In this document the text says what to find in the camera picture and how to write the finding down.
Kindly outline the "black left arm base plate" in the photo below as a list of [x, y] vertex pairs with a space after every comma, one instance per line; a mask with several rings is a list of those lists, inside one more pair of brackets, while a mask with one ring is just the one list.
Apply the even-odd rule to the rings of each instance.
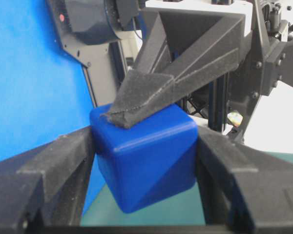
[[114, 0], [48, 0], [61, 48], [83, 67], [95, 107], [112, 103], [127, 72]]

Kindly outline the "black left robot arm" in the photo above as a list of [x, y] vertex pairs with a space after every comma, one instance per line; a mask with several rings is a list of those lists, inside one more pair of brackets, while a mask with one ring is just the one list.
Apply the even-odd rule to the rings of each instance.
[[123, 129], [192, 105], [218, 132], [238, 111], [230, 138], [240, 140], [260, 97], [279, 81], [293, 87], [293, 23], [278, 2], [61, 0], [50, 9], [94, 106]]

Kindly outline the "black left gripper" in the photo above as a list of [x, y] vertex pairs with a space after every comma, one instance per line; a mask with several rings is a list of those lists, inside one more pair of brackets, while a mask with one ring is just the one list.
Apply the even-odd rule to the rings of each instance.
[[293, 87], [293, 3], [252, 0], [251, 49], [230, 77], [230, 110], [243, 120], [228, 136], [241, 142], [261, 96], [282, 81]]

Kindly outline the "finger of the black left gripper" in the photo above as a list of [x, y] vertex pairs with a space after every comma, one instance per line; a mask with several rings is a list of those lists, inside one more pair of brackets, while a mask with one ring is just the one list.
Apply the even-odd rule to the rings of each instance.
[[144, 41], [107, 120], [130, 128], [238, 68], [245, 16], [203, 11], [142, 11]]

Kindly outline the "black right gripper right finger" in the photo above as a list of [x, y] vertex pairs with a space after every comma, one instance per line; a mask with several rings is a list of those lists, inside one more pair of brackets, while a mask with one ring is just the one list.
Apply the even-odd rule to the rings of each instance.
[[246, 234], [293, 234], [293, 163], [199, 127], [196, 176], [205, 222]]

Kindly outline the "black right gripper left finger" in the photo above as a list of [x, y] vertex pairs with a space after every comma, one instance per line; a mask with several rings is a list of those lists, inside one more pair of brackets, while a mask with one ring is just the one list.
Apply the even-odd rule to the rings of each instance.
[[0, 161], [0, 234], [78, 226], [94, 155], [85, 127]]

